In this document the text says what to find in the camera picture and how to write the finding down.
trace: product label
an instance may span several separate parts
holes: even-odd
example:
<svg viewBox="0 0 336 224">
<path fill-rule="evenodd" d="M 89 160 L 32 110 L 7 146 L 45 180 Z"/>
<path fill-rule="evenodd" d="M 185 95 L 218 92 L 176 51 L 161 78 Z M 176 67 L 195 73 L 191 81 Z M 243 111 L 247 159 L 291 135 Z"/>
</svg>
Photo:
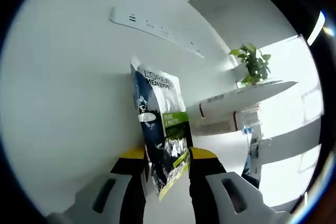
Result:
<svg viewBox="0 0 336 224">
<path fill-rule="evenodd" d="M 144 70 L 144 75 L 148 84 L 152 86 L 158 86 L 160 88 L 165 88 L 173 90 L 174 86 L 171 81 L 163 76 L 155 74 L 152 71 Z"/>
<path fill-rule="evenodd" d="M 177 167 L 181 162 L 182 160 L 188 155 L 189 151 L 186 150 L 173 164 L 174 168 Z"/>
<path fill-rule="evenodd" d="M 178 125 L 188 121 L 187 112 L 175 112 L 175 113 L 164 113 L 163 114 L 164 127 L 168 128 L 171 126 Z"/>
</svg>

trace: potted plant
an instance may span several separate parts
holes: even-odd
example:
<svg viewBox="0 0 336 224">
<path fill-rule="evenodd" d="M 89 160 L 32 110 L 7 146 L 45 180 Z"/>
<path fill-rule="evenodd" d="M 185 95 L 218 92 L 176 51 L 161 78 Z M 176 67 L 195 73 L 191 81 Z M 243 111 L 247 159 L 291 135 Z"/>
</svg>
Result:
<svg viewBox="0 0 336 224">
<path fill-rule="evenodd" d="M 271 55 L 263 55 L 260 49 L 257 49 L 252 43 L 243 44 L 239 49 L 234 49 L 229 54 L 240 58 L 241 63 L 245 64 L 248 70 L 242 83 L 255 85 L 257 82 L 267 79 L 267 71 L 271 73 L 267 66 Z"/>
</svg>

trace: face mask package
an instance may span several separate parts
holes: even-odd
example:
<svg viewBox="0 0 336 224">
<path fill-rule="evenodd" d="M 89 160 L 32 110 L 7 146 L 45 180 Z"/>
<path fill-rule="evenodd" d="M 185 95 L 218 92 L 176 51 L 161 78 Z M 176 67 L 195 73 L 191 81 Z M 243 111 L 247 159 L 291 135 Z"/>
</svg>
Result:
<svg viewBox="0 0 336 224">
<path fill-rule="evenodd" d="M 188 169 L 190 126 L 178 78 L 131 60 L 133 99 L 159 201 Z"/>
</svg>

